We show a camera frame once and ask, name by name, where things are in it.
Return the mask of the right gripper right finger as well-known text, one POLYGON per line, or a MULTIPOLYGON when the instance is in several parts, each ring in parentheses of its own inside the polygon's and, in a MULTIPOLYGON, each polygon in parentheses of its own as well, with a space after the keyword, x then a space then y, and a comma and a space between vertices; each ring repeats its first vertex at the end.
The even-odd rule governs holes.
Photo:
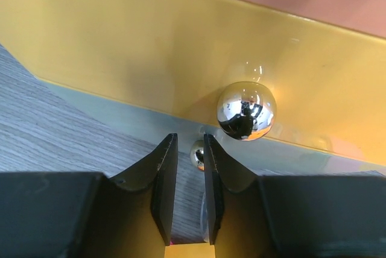
POLYGON ((256 174, 229 155, 211 134, 204 135, 204 178, 209 242, 214 244, 225 211, 223 191, 239 194, 256 174))

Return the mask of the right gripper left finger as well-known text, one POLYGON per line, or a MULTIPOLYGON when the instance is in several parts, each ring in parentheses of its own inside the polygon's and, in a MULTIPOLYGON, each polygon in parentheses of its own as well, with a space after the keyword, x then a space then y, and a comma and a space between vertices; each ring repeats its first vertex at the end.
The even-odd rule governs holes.
POLYGON ((129 192, 151 189, 151 215, 166 246, 171 242, 177 165, 178 135, 171 133, 144 158, 110 178, 129 192))

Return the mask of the orange folder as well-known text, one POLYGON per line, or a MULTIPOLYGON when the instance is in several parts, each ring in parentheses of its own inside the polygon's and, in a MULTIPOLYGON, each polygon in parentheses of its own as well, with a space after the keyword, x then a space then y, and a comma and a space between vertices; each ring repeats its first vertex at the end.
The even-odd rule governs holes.
POLYGON ((172 244, 165 248, 164 258, 215 258, 215 248, 209 243, 172 244))

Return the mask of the yellow cabinet drawer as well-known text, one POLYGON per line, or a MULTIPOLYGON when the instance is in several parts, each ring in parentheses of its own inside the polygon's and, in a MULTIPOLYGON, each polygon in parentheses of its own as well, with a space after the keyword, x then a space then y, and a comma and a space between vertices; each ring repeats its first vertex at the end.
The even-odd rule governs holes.
POLYGON ((265 140, 385 164, 385 40, 240 0, 1 0, 35 77, 217 126, 229 85, 269 88, 265 140))

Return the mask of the white arched drawer cabinet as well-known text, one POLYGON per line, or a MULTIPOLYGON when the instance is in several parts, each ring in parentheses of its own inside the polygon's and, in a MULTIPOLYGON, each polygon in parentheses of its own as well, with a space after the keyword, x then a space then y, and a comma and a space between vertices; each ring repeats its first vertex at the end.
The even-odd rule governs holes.
MULTIPOLYGON (((240 0, 273 10, 312 19, 385 40, 385 0, 240 0)), ((257 137, 254 141, 237 140, 219 126, 199 124, 170 117, 166 114, 116 101, 104 101, 98 96, 68 89, 52 90, 62 98, 109 126, 147 142, 155 142, 166 133, 177 133, 180 149, 190 153, 194 166, 203 147, 203 136, 212 134, 228 153, 249 168, 275 169, 290 172, 358 172, 377 169, 385 171, 385 164, 364 162, 349 157, 325 153, 316 149, 282 144, 257 137)), ((259 129, 268 132, 274 125, 275 110, 259 116, 259 129)))

